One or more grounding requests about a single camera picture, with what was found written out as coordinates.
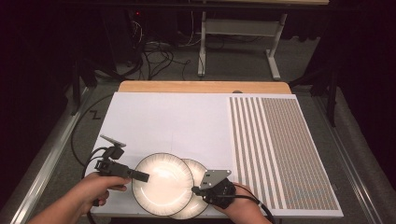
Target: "power cord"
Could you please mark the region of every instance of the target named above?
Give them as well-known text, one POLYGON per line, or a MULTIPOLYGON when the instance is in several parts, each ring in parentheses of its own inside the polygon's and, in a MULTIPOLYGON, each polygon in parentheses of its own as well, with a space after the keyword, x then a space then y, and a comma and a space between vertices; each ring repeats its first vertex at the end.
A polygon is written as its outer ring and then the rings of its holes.
MULTIPOLYGON (((93 158, 93 156, 94 156, 98 151, 100 151, 100 150, 106 150, 106 149, 107 149, 107 147, 99 147, 99 148, 97 148, 96 150, 94 150, 94 151, 90 154, 90 156, 88 157, 88 159, 85 161, 84 169, 82 170, 82 173, 81 173, 81 179, 83 179, 83 178, 85 177, 85 173, 87 172, 88 165, 91 163, 91 161, 93 161, 94 159, 97 159, 97 158, 102 158, 102 156, 98 156, 98 157, 94 157, 94 158, 93 158)), ((87 213, 87 219, 90 221, 91 224, 96 224, 95 220, 93 219, 93 216, 92 216, 91 211, 88 211, 88 213, 87 213)))
POLYGON ((255 204, 257 204, 265 212, 265 214, 267 215, 267 219, 271 223, 276 224, 276 221, 275 221, 274 216, 272 215, 271 211, 256 196, 254 196, 254 194, 250 190, 248 190, 248 189, 246 189, 246 188, 244 188, 244 187, 242 187, 240 185, 235 185, 235 184, 233 184, 233 185, 238 187, 238 188, 244 189, 245 191, 247 191, 251 195, 251 197, 247 196, 247 195, 238 195, 238 194, 237 195, 216 195, 216 196, 219 197, 219 198, 249 199, 249 200, 253 201, 255 204))
POLYGON ((183 69, 181 71, 181 77, 183 80, 186 80, 184 78, 184 71, 186 69, 187 64, 189 64, 191 62, 191 60, 187 60, 186 62, 179 62, 175 60, 175 55, 172 51, 170 50, 165 50, 161 48, 161 43, 162 42, 148 42, 147 44, 157 44, 157 46, 154 49, 150 49, 150 50, 145 50, 144 51, 144 55, 146 58, 146 61, 148 62, 148 80, 152 80, 154 77, 158 76, 161 71, 167 67, 169 67, 172 63, 178 63, 178 64, 182 64, 183 69), (161 60, 160 62, 154 63, 151 62, 149 60, 149 56, 153 53, 161 53, 161 55, 163 56, 163 60, 161 60), (154 68, 151 69, 151 65, 152 64, 157 64, 154 68))
POLYGON ((72 130, 71 137, 70 137, 70 147, 71 147, 71 149, 72 149, 72 153, 73 153, 74 158, 75 158, 76 161, 77 161, 81 166, 83 166, 83 167, 85 166, 85 163, 82 162, 82 161, 79 159, 79 157, 78 157, 78 155, 77 155, 77 153, 76 153, 76 150, 75 150, 75 146, 74 146, 74 136, 75 136, 75 133, 76 133, 76 129, 77 129, 78 125, 81 123, 81 120, 85 117, 85 115, 86 115, 89 111, 91 111, 91 109, 92 109, 94 106, 96 106, 97 104, 99 104, 100 102, 102 102, 103 100, 105 100, 106 98, 111 97, 111 96, 113 96, 113 93, 112 93, 112 94, 109 94, 109 95, 107 95, 107 96, 105 96, 105 97, 102 97, 101 99, 99 99, 98 101, 96 101, 95 103, 93 103, 92 105, 90 105, 90 107, 88 107, 88 109, 85 110, 84 113, 82 113, 81 117, 78 118, 78 121, 76 122, 76 125, 75 125, 75 127, 73 128, 73 130, 72 130))

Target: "striped pattern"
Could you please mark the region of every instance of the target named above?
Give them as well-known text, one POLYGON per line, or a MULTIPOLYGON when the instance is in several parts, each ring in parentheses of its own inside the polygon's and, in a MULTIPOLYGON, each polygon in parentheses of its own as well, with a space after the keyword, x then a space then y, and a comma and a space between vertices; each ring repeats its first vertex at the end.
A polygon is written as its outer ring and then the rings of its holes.
POLYGON ((296 99, 230 97, 240 183, 272 209, 338 210, 296 99))

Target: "circular white object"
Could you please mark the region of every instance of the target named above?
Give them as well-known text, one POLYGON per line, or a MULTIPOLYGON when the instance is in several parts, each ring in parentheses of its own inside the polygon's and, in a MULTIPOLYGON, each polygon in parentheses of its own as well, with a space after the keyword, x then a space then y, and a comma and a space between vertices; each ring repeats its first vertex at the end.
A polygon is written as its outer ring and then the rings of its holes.
POLYGON ((132 181, 136 201, 146 211, 157 216, 171 216, 190 201, 192 173, 180 158, 167 153, 147 156, 136 171, 149 174, 148 182, 132 181))
MULTIPOLYGON (((198 161, 183 159, 189 166, 192 177, 194 178, 194 186, 200 186, 204 178, 206 168, 198 161)), ((202 199, 201 196, 192 194, 190 202, 180 212, 170 216, 175 219, 188 219, 200 215, 208 207, 208 204, 202 199)))

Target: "white stripe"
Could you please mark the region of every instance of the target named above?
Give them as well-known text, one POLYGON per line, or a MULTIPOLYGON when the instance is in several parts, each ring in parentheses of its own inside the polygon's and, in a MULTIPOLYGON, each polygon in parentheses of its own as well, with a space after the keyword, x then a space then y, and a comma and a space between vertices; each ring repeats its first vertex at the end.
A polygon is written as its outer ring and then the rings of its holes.
POLYGON ((243 164, 243 160, 241 160, 241 158, 243 158, 243 157, 242 157, 242 150, 241 150, 241 148, 242 148, 242 143, 241 143, 241 138, 240 138, 241 133, 239 132, 239 122, 238 122, 238 121, 240 120, 240 118, 237 117, 238 114, 236 113, 237 110, 238 110, 238 111, 240 110, 240 108, 237 107, 236 101, 237 101, 237 99, 236 99, 236 98, 233 98, 233 106, 234 106, 233 111, 234 111, 234 113, 235 113, 236 140, 237 140, 237 144, 238 144, 238 155, 239 155, 239 161, 238 161, 238 163, 239 163, 239 166, 240 166, 240 168, 241 168, 241 170, 240 170, 240 174, 241 174, 240 178, 242 179, 242 181, 244 181, 244 180, 246 179, 246 177, 245 177, 245 166, 244 166, 244 164, 243 164))
MULTIPOLYGON (((228 105, 228 108, 229 108, 228 115, 229 115, 229 121, 230 121, 230 125, 231 125, 230 135, 231 135, 231 147, 232 147, 232 154, 233 154, 233 170, 237 171, 238 168, 237 168, 236 164, 238 163, 238 161, 236 160, 235 137, 233 136, 233 130, 235 129, 235 127, 233 126, 233 113, 234 113, 234 110, 233 110, 233 107, 231 107, 230 100, 232 100, 232 98, 227 100, 227 105, 228 105)), ((234 181, 236 181, 238 179, 238 176, 239 176, 238 172, 233 173, 233 176, 234 176, 234 181)))
MULTIPOLYGON (((256 111, 259 111, 259 108, 257 106, 257 102, 256 101, 254 101, 254 106, 256 107, 256 111)), ((262 125, 262 120, 259 118, 258 121, 259 121, 259 129, 260 129, 260 138, 263 141, 263 144, 262 144, 263 148, 260 148, 260 151, 259 151, 260 167, 263 167, 264 169, 268 170, 269 176, 271 176, 272 175, 271 168, 268 169, 268 166, 269 166, 270 162, 268 160, 267 145, 265 144, 265 137, 263 135, 264 134, 264 130, 262 129, 262 126, 263 126, 262 125), (267 164, 266 168, 264 167, 264 161, 262 160, 262 152, 264 152, 265 162, 267 164)), ((263 177, 264 183, 263 184, 264 184, 265 204, 267 206, 269 206, 271 204, 271 197, 269 195, 267 176, 265 175, 265 171, 262 174, 264 175, 264 177, 263 177)))
MULTIPOLYGON (((239 99, 239 101, 241 103, 241 106, 240 106, 241 118, 240 118, 240 120, 241 120, 241 126, 243 128, 242 129, 243 130, 242 131, 242 137, 244 139, 244 149, 247 149, 247 150, 245 150, 245 158, 244 158, 247 164, 244 164, 244 166, 248 167, 250 165, 250 158, 247 156, 247 153, 248 153, 248 144, 247 144, 248 138, 247 138, 247 130, 246 130, 245 120, 244 120, 244 117, 242 116, 242 114, 243 114, 242 110, 244 110, 246 113, 247 113, 247 111, 246 111, 245 105, 243 105, 243 107, 242 107, 243 98, 238 98, 238 99, 239 99)), ((247 172, 247 178, 248 178, 248 184, 251 185, 253 183, 251 172, 247 172)))
POLYGON ((254 181, 252 182, 252 183, 255 183, 255 187, 260 187, 260 179, 257 179, 257 175, 256 176, 253 176, 253 174, 257 174, 258 172, 259 172, 259 169, 257 168, 257 162, 256 162, 256 160, 254 160, 254 158, 256 158, 256 153, 254 152, 254 146, 255 146, 255 144, 254 144, 254 141, 253 141, 253 134, 252 134, 252 130, 251 130, 251 123, 250 123, 250 120, 249 120, 249 118, 251 118, 252 116, 253 116, 253 114, 251 113, 251 105, 250 105, 250 101, 249 101, 249 99, 248 98, 245 98, 245 103, 246 103, 246 106, 245 106, 245 111, 246 111, 246 115, 247 115, 247 119, 246 119, 246 121, 247 121, 247 133, 248 133, 248 141, 249 141, 249 143, 250 143, 250 147, 248 148, 248 152, 249 152, 249 154, 251 154, 251 158, 252 158, 252 161, 250 160, 250 157, 249 157, 249 155, 247 155, 247 158, 248 158, 248 168, 249 168, 249 173, 251 174, 251 178, 252 178, 252 181, 253 181, 253 179, 254 179, 254 181))
POLYGON ((253 126, 253 130, 255 131, 254 132, 254 139, 256 139, 256 144, 254 144, 254 141, 253 141, 253 136, 252 136, 253 134, 250 134, 250 142, 251 142, 251 145, 254 145, 254 147, 258 149, 258 154, 259 155, 256 155, 256 150, 254 150, 253 148, 251 149, 251 152, 252 152, 252 158, 253 158, 254 172, 256 174, 256 176, 254 176, 254 177, 256 177, 256 188, 257 188, 256 195, 257 195, 258 198, 262 199, 262 182, 261 182, 260 176, 259 176, 259 170, 262 167, 261 166, 262 162, 261 162, 261 164, 258 165, 257 164, 257 160, 255 160, 257 157, 259 157, 259 160, 262 159, 261 155, 260 155, 261 154, 260 151, 261 151, 262 148, 260 146, 259 136, 257 135, 257 132, 259 131, 258 127, 257 127, 257 124, 256 124, 256 118, 257 117, 254 115, 254 112, 253 112, 254 109, 253 109, 253 105, 252 105, 251 101, 253 101, 253 104, 254 104, 253 98, 248 98, 247 99, 248 107, 250 108, 250 117, 251 117, 251 120, 252 120, 252 123, 250 123, 250 125, 253 126))
MULTIPOLYGON (((265 111, 264 111, 264 107, 262 105, 262 101, 260 101, 260 105, 262 107, 262 114, 264 116, 264 126, 265 126, 265 132, 266 132, 267 139, 268 139, 268 146, 270 147, 269 149, 271 151, 271 159, 272 159, 272 162, 273 162, 274 168, 275 168, 275 177, 276 177, 276 180, 277 180, 277 183, 278 183, 277 186, 278 186, 278 189, 279 189, 280 201, 282 202, 283 208, 286 209, 287 206, 286 206, 285 195, 284 195, 284 192, 283 192, 282 181, 281 181, 281 178, 280 178, 280 175, 279 175, 279 170, 278 170, 278 167, 277 167, 276 158, 275 158, 275 154, 274 154, 274 147, 273 147, 273 144, 272 144, 271 135, 269 133, 267 117, 265 116, 265 111)), ((271 187, 273 189, 275 189, 274 179, 272 179, 271 182, 272 182, 271 183, 271 187)), ((279 208, 279 201, 278 201, 278 198, 276 197, 276 191, 273 190, 273 192, 275 193, 274 202, 275 202, 276 208, 279 208)))

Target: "wire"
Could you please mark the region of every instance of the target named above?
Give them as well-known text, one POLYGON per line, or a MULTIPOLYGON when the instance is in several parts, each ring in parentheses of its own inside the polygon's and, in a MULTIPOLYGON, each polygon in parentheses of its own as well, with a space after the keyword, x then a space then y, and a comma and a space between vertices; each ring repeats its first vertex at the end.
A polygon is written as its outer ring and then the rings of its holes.
POLYGON ((237 186, 238 188, 244 189, 245 191, 247 191, 251 195, 251 197, 247 196, 247 195, 238 195, 238 194, 237 195, 216 195, 216 196, 219 197, 219 198, 243 198, 243 199, 249 199, 249 200, 253 201, 254 203, 256 203, 258 206, 260 206, 262 208, 262 210, 265 212, 265 214, 267 215, 268 220, 271 223, 274 223, 274 224, 276 223, 275 219, 274 219, 274 216, 272 215, 271 211, 256 196, 254 196, 254 194, 250 190, 248 190, 247 188, 242 187, 240 185, 236 185, 236 184, 233 184, 233 185, 237 186))
POLYGON ((188 47, 188 46, 194 46, 194 45, 198 44, 201 41, 201 39, 198 39, 194 43, 191 43, 193 35, 194 35, 194 16, 193 16, 193 12, 191 12, 191 35, 190 35, 190 40, 189 40, 189 42, 187 44, 178 45, 178 47, 188 47))
POLYGON ((152 80, 154 77, 158 76, 162 70, 164 70, 165 68, 169 67, 172 63, 179 63, 179 64, 183 64, 183 69, 181 71, 181 76, 183 78, 183 80, 185 80, 184 78, 184 71, 186 69, 187 64, 189 64, 191 62, 191 60, 187 60, 186 62, 179 62, 175 60, 175 55, 172 51, 170 50, 164 50, 163 48, 161 48, 161 41, 156 41, 156 42, 147 42, 147 46, 155 44, 155 48, 154 49, 147 49, 144 51, 144 55, 146 58, 146 61, 148 62, 148 80, 152 80), (161 55, 163 56, 163 59, 159 62, 151 62, 149 60, 149 56, 154 54, 154 53, 161 53, 161 55))
POLYGON ((202 72, 199 77, 199 80, 202 81, 202 79, 204 78, 204 71, 206 70, 206 68, 204 66, 204 62, 202 61, 201 55, 198 55, 198 58, 199 58, 199 62, 201 63, 201 66, 202 66, 202 72))
POLYGON ((78 158, 77 153, 76 153, 76 150, 75 150, 75 147, 74 147, 74 136, 75 136, 75 133, 76 133, 76 129, 77 129, 79 123, 81 122, 81 120, 82 120, 82 119, 85 117, 85 115, 88 113, 88 111, 90 111, 95 105, 99 104, 101 101, 103 101, 103 100, 105 100, 106 98, 111 97, 111 96, 113 96, 113 93, 112 93, 112 94, 109 94, 109 95, 107 95, 107 96, 105 96, 105 97, 102 97, 101 99, 99 99, 98 101, 96 101, 95 103, 93 103, 92 105, 90 105, 90 107, 88 107, 88 109, 85 110, 84 113, 82 113, 81 117, 78 118, 78 121, 76 122, 76 125, 75 125, 75 127, 73 128, 73 131, 72 131, 72 133, 71 133, 71 138, 70 138, 70 147, 71 147, 71 149, 72 149, 74 158, 76 159, 76 161, 77 161, 81 166, 84 166, 85 163, 82 162, 82 161, 78 158))
POLYGON ((249 40, 242 40, 242 39, 237 39, 237 38, 232 38, 229 35, 207 35, 208 37, 214 37, 217 38, 219 40, 221 40, 221 46, 218 48, 211 48, 209 46, 206 46, 207 49, 223 49, 225 44, 226 44, 226 40, 228 42, 234 42, 234 43, 251 43, 251 42, 255 42, 258 40, 263 39, 263 36, 254 36, 252 39, 249 40))
POLYGON ((136 28, 134 29, 134 35, 132 36, 132 38, 134 38, 134 36, 136 35, 137 28, 140 28, 140 37, 139 37, 139 41, 137 42, 137 44, 139 44, 142 41, 143 28, 138 22, 136 21, 132 21, 132 22, 136 25, 136 28))
MULTIPOLYGON (((94 150, 90 154, 90 156, 88 157, 87 161, 85 162, 84 169, 81 172, 81 179, 83 179, 85 177, 85 173, 87 172, 88 165, 91 163, 91 161, 93 161, 94 159, 102 157, 102 156, 97 156, 97 157, 93 158, 93 156, 96 154, 96 152, 98 152, 100 150, 107 150, 107 147, 99 147, 99 148, 97 148, 96 150, 94 150)), ((88 220, 90 221, 91 224, 96 224, 95 220, 93 219, 91 211, 88 211, 87 218, 88 218, 88 220)))

